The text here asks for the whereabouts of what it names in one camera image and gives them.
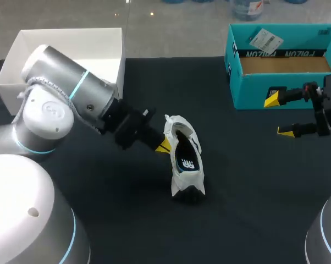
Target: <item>shoe insole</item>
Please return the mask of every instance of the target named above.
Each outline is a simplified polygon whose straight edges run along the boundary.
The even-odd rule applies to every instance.
[[[175,160],[177,169],[180,172],[198,171],[200,166],[198,165],[197,155],[190,140],[180,131],[176,132],[179,143],[175,149]]]

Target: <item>white shoe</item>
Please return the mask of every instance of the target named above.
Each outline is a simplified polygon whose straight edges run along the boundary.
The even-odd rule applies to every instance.
[[[181,193],[186,196],[205,195],[202,149],[194,128],[180,115],[165,115],[165,119],[164,134],[172,147],[172,196],[180,196]]]

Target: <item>teal cardboard box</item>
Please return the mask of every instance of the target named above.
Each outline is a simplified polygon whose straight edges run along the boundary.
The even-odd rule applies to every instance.
[[[262,29],[273,36],[258,49],[252,42]],[[273,39],[283,41],[273,52],[262,51]],[[274,87],[302,88],[312,81],[323,87],[324,76],[331,74],[331,24],[231,24],[225,68],[236,109],[264,109]],[[301,100],[279,109],[311,107]]]

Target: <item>black cloth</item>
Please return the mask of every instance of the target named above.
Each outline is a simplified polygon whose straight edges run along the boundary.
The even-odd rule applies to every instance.
[[[236,111],[224,58],[127,59],[124,98],[182,115],[202,146],[207,198],[171,199],[169,155],[142,143],[122,151],[76,121],[48,171],[99,263],[305,263],[306,232],[331,194],[331,136],[293,139],[277,126],[312,110]],[[0,124],[12,117],[0,105]]]

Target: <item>gray floor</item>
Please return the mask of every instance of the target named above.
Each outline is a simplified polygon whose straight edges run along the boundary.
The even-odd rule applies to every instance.
[[[222,56],[238,22],[225,0],[0,0],[0,59],[20,29],[113,27],[123,28],[127,57]],[[271,0],[255,23],[331,23],[331,0]]]

